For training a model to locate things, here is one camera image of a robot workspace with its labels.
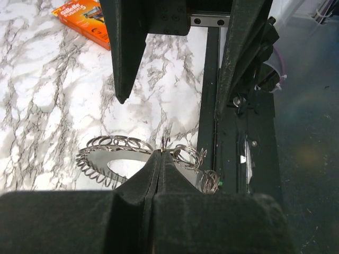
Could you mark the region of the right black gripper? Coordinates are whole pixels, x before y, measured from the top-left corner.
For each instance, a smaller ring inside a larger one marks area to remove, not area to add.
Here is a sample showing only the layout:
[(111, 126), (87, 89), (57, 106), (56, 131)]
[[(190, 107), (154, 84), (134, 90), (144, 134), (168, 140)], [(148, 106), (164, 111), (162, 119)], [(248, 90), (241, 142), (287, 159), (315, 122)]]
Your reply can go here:
[(121, 104), (135, 83), (147, 24), (152, 34), (188, 34), (192, 26), (226, 28), (229, 23), (217, 85), (215, 119), (219, 120), (232, 90), (259, 51), (272, 1), (147, 1), (147, 24), (143, 1), (100, 4), (111, 45), (115, 95)]

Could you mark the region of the metal disc with key rings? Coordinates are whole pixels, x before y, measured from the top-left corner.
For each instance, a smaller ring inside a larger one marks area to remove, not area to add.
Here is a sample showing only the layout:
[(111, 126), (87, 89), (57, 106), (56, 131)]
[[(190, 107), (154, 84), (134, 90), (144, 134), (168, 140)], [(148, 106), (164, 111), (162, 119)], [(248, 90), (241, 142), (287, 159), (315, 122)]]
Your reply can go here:
[[(206, 149), (196, 150), (184, 144), (169, 147), (169, 138), (162, 138), (160, 151), (169, 152), (176, 169), (200, 192), (214, 194), (220, 178), (213, 170), (203, 170)], [(131, 178), (155, 151), (149, 143), (123, 135), (103, 135), (90, 139), (78, 151), (76, 166), (89, 179), (115, 189)]]

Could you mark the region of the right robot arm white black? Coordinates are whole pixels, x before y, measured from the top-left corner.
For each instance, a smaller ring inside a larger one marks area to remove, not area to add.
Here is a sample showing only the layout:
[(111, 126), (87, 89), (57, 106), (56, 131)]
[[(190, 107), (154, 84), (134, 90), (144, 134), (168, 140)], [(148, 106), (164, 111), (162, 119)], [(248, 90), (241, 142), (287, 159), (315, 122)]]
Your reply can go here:
[(113, 64), (115, 95), (130, 96), (149, 34), (186, 36), (192, 26), (227, 28), (215, 118), (237, 88), (249, 85), (279, 35), (271, 1), (101, 1)]

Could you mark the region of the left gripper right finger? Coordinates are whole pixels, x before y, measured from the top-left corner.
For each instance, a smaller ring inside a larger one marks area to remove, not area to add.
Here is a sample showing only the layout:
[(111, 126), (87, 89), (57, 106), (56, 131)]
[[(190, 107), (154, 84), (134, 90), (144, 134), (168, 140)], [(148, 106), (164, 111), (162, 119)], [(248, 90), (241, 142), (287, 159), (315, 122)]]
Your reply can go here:
[(161, 154), (154, 253), (293, 253), (279, 204), (263, 194), (203, 194)]

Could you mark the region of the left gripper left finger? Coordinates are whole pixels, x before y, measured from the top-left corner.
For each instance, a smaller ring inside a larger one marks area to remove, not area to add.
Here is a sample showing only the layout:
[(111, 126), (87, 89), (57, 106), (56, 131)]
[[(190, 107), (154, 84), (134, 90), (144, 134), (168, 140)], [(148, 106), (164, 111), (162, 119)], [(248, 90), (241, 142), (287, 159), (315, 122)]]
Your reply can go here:
[(1, 253), (152, 253), (160, 152), (115, 190), (1, 196)]

